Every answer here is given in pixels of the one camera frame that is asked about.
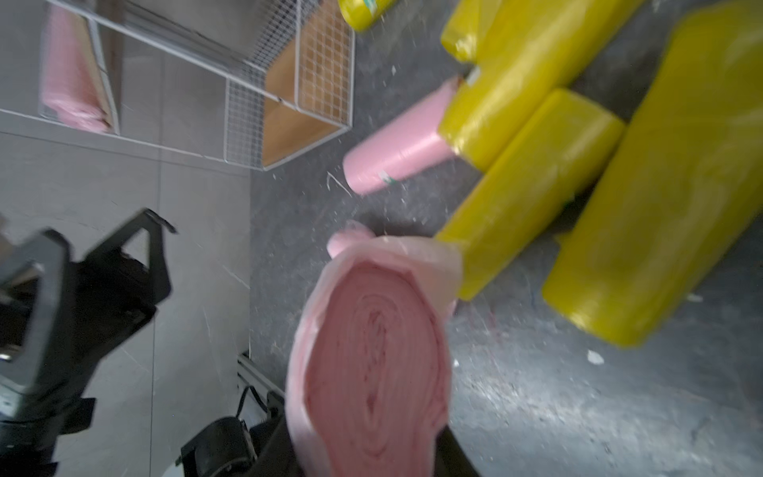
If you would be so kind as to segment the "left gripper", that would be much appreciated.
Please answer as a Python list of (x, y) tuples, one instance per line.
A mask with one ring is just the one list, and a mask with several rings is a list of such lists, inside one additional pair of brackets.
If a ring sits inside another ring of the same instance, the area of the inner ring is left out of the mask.
[[(164, 231), (143, 209), (95, 246), (83, 263), (138, 300), (75, 300), (72, 248), (43, 230), (1, 260), (1, 474), (53, 476), (58, 438), (91, 427), (96, 399), (83, 393), (101, 359), (154, 318), (172, 292)], [(145, 232), (147, 262), (123, 251)]]

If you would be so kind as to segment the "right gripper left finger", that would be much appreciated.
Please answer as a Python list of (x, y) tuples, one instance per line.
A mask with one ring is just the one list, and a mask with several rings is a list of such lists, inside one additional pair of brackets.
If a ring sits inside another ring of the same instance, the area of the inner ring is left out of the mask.
[(302, 477), (288, 429), (272, 429), (270, 432), (252, 431), (252, 443), (256, 448), (256, 461), (244, 476)]

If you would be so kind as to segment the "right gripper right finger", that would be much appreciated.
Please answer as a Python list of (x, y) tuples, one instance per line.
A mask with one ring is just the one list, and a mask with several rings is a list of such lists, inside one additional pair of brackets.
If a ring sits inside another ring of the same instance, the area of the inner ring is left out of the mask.
[(436, 439), (435, 477), (479, 477), (472, 462), (460, 446), (450, 427), (445, 427)]

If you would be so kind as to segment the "pink roll small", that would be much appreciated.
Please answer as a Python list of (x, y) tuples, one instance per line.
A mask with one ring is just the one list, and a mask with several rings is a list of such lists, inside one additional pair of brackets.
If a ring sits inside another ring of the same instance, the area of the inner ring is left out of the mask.
[(109, 132), (111, 124), (77, 37), (79, 17), (58, 5), (48, 8), (42, 58), (41, 103), (57, 120), (85, 132)]

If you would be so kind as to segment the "yellow roll near shelf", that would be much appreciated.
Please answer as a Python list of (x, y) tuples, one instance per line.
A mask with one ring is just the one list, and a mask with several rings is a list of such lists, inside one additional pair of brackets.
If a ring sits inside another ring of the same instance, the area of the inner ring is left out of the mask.
[(344, 20), (356, 32), (365, 32), (396, 3), (395, 0), (338, 1)]

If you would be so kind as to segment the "yellow roll middle left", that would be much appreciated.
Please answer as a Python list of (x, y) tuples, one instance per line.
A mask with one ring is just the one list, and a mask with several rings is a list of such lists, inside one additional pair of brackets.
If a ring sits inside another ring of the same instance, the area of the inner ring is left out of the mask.
[(460, 299), (480, 293), (601, 175), (625, 129), (577, 93), (548, 96), (436, 235), (462, 254)]

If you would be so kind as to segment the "yellow roll middle right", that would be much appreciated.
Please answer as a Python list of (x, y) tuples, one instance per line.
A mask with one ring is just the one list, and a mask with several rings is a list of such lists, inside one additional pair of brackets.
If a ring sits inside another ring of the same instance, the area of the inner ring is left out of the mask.
[(612, 160), (562, 242), (546, 303), (633, 347), (762, 210), (762, 5), (687, 15)]

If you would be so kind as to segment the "yellow roll upper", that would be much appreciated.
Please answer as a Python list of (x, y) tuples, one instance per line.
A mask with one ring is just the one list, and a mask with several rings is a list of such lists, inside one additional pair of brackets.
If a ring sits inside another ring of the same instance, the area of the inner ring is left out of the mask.
[(459, 63), (474, 63), (503, 4), (503, 0), (459, 1), (440, 36), (445, 51)]

